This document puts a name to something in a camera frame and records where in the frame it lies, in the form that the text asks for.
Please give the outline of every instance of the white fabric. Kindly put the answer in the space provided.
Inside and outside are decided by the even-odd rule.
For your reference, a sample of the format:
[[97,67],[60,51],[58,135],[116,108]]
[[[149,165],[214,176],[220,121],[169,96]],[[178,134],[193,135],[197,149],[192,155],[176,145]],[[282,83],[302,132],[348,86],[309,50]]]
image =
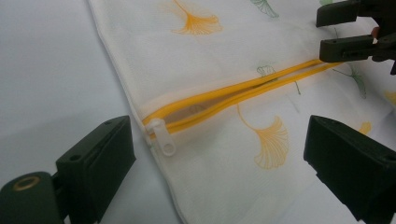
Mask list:
[[[367,34],[367,27],[360,26],[364,22],[337,25],[336,30],[316,28],[317,0],[270,1],[278,18],[247,0],[194,4],[189,5],[193,12],[200,13],[202,7],[206,15],[207,11],[216,15],[222,30],[210,35],[173,32],[185,24],[173,13],[177,10],[173,1],[91,0],[99,34],[138,120],[176,100],[259,77],[259,66],[279,71],[315,59],[321,39]],[[254,161],[261,152],[261,139],[243,122],[236,105],[172,134],[177,153],[171,157],[164,156],[153,141],[152,153],[182,220],[283,220],[293,200],[316,179],[303,161],[310,115],[337,119],[355,129],[370,122],[370,135],[392,111],[383,97],[384,91],[395,89],[389,84],[396,82],[389,76],[390,66],[353,66],[365,81],[366,99],[352,77],[330,69],[298,81],[301,94],[292,83],[239,104],[242,118],[256,130],[271,126],[276,116],[282,120],[289,152],[277,168],[262,169]],[[350,74],[346,63],[335,69]]]

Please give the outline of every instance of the zipper teeth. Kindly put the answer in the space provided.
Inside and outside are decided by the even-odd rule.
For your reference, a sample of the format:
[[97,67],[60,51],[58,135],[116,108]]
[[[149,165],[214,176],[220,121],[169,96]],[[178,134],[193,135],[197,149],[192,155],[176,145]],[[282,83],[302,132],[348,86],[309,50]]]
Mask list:
[[191,126],[193,126],[197,123],[200,123],[200,122],[204,121],[205,119],[209,119],[210,117],[216,115],[217,113],[219,113],[220,111],[222,111],[223,109],[225,109],[231,105],[236,105],[242,101],[245,101],[246,99],[263,94],[265,92],[271,91],[278,87],[287,85],[291,82],[298,81],[305,77],[310,77],[316,73],[322,72],[322,71],[327,70],[331,67],[335,67],[339,64],[341,64],[341,63],[329,63],[329,64],[323,65],[321,67],[317,67],[312,70],[303,72],[296,76],[287,77],[287,78],[277,80],[277,81],[274,81],[274,82],[271,82],[268,84],[264,84],[258,88],[253,89],[253,90],[242,92],[242,93],[237,94],[233,97],[230,97],[216,105],[212,105],[210,108],[208,108],[207,110],[203,111],[200,114],[197,114],[197,115],[194,115],[194,116],[191,116],[191,117],[188,117],[186,119],[182,119],[182,120],[179,120],[176,122],[169,123],[166,125],[166,128],[168,129],[169,133],[175,133],[175,132],[179,132],[181,130],[190,128]]
[[308,61],[306,63],[301,63],[301,64],[295,65],[293,67],[287,68],[285,70],[276,72],[269,76],[255,78],[250,81],[246,81],[246,82],[232,85],[229,87],[221,88],[219,90],[209,91],[209,92],[198,94],[198,95],[195,95],[195,96],[183,99],[183,100],[179,100],[179,101],[176,101],[170,105],[166,105],[166,106],[158,109],[157,111],[153,112],[152,114],[150,114],[146,118],[144,118],[142,120],[142,122],[144,125],[147,125],[152,119],[163,119],[166,116],[178,111],[179,109],[187,107],[189,105],[195,105],[195,104],[205,102],[208,100],[212,100],[215,98],[219,98],[221,96],[225,96],[225,95],[237,92],[237,91],[242,91],[242,90],[246,90],[249,88],[253,88],[255,86],[259,86],[261,84],[264,84],[271,80],[277,79],[279,77],[283,77],[290,73],[296,72],[298,70],[301,70],[301,69],[304,69],[304,68],[307,68],[310,66],[318,65],[321,63],[323,63],[321,60]]

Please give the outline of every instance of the white surface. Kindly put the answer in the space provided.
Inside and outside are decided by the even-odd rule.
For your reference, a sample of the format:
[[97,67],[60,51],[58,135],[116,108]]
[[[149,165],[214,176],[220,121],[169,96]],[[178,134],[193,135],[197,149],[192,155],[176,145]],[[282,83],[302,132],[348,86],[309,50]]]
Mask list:
[[[0,1],[0,186],[55,161],[103,121],[130,114],[86,1]],[[178,223],[133,120],[137,161],[101,223]]]

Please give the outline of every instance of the white zipper pull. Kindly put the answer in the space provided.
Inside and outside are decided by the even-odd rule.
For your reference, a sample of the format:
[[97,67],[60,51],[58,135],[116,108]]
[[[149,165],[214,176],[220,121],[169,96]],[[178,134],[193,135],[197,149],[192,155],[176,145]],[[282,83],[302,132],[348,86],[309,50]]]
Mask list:
[[171,134],[166,129],[163,119],[152,119],[149,124],[146,125],[146,130],[149,134],[155,134],[163,155],[172,156],[176,153],[176,145]]

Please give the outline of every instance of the white pouch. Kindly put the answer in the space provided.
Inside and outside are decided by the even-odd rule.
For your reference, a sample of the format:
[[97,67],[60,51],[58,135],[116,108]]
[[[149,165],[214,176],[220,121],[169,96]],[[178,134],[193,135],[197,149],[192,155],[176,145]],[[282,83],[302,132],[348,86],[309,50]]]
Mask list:
[[323,1],[90,3],[185,223],[276,223],[316,179],[309,117],[371,136],[396,103],[390,66],[314,60],[320,40],[370,29],[316,28]]

